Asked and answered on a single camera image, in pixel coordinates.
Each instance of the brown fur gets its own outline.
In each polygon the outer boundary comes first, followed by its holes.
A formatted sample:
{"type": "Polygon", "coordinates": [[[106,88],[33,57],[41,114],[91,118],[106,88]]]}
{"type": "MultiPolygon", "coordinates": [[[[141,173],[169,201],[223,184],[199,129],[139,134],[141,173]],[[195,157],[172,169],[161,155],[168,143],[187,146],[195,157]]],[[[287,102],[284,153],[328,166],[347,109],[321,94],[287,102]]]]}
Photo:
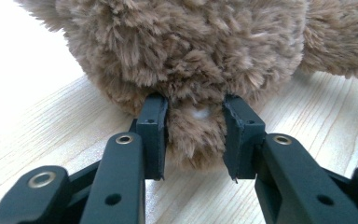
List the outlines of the brown fur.
{"type": "Polygon", "coordinates": [[[112,102],[137,115],[169,99],[168,155],[182,167],[221,162],[228,93],[255,105],[300,67],[358,77],[358,1],[18,0],[112,102]],[[197,116],[206,108],[206,116],[197,116]]]}

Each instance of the black robotic claw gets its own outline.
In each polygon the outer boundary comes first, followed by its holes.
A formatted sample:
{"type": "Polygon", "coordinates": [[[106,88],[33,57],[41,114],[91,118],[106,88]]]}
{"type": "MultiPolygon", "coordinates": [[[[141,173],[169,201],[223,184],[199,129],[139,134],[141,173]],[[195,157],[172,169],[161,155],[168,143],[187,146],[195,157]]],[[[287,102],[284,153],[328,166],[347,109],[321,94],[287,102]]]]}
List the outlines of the black robotic claw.
{"type": "MultiPolygon", "coordinates": [[[[164,177],[167,107],[150,95],[101,161],[69,177],[56,166],[24,175],[0,202],[0,223],[145,223],[145,179],[164,177]]],[[[267,223],[358,223],[358,169],[352,179],[323,169],[295,138],[266,134],[239,97],[227,96],[224,114],[228,173],[256,179],[267,223]]]]}

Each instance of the wooden surface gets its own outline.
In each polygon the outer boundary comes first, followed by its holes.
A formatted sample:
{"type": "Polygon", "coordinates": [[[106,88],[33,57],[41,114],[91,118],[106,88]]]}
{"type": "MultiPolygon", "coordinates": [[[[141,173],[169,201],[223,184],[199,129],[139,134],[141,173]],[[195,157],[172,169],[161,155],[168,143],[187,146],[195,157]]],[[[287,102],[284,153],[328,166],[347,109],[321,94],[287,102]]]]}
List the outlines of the wooden surface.
{"type": "MultiPolygon", "coordinates": [[[[132,118],[89,84],[62,34],[10,2],[0,11],[1,199],[35,167],[60,165],[72,174],[97,161],[132,118]]],[[[296,74],[259,115],[268,133],[297,138],[323,167],[350,177],[358,166],[358,80],[296,74]]],[[[170,165],[165,176],[146,182],[147,223],[264,222],[254,181],[235,184],[226,170],[197,174],[170,165]]]]}

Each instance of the wooden floor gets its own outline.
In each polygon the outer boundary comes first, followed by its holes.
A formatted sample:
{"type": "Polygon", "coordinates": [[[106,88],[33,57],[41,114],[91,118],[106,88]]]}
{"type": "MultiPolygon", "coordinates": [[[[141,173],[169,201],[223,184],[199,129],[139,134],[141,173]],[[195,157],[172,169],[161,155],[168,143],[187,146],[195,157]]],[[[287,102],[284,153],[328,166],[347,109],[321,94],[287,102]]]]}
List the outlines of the wooden floor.
{"type": "MultiPolygon", "coordinates": [[[[60,165],[72,174],[97,161],[132,117],[83,77],[60,33],[45,31],[14,4],[0,4],[7,10],[0,21],[7,27],[0,29],[1,199],[35,167],[60,165]]],[[[323,167],[350,177],[358,166],[358,80],[298,73],[259,115],[268,133],[297,138],[323,167]]],[[[254,181],[235,184],[226,170],[198,174],[170,165],[165,176],[146,182],[147,223],[264,222],[254,181]]]]}

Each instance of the metal rivet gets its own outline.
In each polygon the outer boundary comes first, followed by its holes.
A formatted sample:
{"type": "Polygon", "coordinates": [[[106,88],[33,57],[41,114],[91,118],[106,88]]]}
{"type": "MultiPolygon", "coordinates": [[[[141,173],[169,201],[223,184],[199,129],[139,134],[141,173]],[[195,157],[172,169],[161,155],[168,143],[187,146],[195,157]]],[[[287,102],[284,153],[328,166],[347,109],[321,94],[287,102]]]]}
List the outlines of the metal rivet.
{"type": "Polygon", "coordinates": [[[276,135],[274,136],[274,141],[281,144],[281,145],[290,145],[292,144],[292,139],[285,137],[283,135],[276,135]]]}
{"type": "Polygon", "coordinates": [[[45,187],[49,183],[53,182],[55,179],[56,174],[51,171],[42,172],[38,175],[34,175],[29,181],[28,186],[31,189],[40,189],[45,187]]]}
{"type": "Polygon", "coordinates": [[[116,139],[118,144],[124,145],[132,142],[133,137],[131,135],[122,135],[116,139]]]}

